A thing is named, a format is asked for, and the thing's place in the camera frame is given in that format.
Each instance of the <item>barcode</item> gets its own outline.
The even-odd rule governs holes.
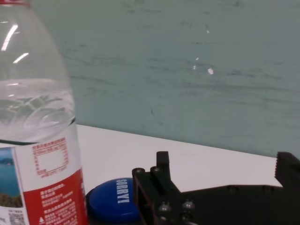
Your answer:
[[[11,225],[26,225],[24,215],[20,213],[10,213],[9,220]]]

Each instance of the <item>screw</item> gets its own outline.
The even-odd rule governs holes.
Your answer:
[[[185,209],[194,209],[195,208],[195,204],[191,201],[191,200],[186,200],[183,205],[182,205],[183,208]]]
[[[160,172],[160,168],[157,166],[151,167],[151,172]]]
[[[170,204],[167,202],[167,204],[165,202],[163,202],[160,207],[158,208],[159,211],[161,212],[169,212],[172,210]]]
[[[227,188],[231,193],[235,193],[239,191],[239,188],[236,185],[229,185]]]
[[[268,186],[268,185],[263,186],[263,189],[264,189],[265,192],[272,192],[272,191],[274,191],[274,187]]]
[[[191,218],[192,218],[192,215],[187,213],[187,212],[184,212],[184,213],[181,214],[181,219],[182,220],[187,221],[187,220],[190,220]]]
[[[145,172],[145,170],[143,168],[135,168],[133,170],[133,173],[144,173],[144,172]]]

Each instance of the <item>plastic water bottle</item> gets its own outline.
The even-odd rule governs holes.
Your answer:
[[[0,0],[0,225],[87,225],[72,90],[24,0]]]

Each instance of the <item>landscape photo on label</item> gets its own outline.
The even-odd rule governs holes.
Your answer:
[[[12,148],[0,148],[0,206],[23,207]]]

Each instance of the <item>water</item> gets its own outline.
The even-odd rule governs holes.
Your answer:
[[[0,81],[0,139],[41,142],[74,118],[72,91],[51,79]]]
[[[20,195],[18,180],[13,165],[0,164],[0,195],[5,194],[11,197]]]

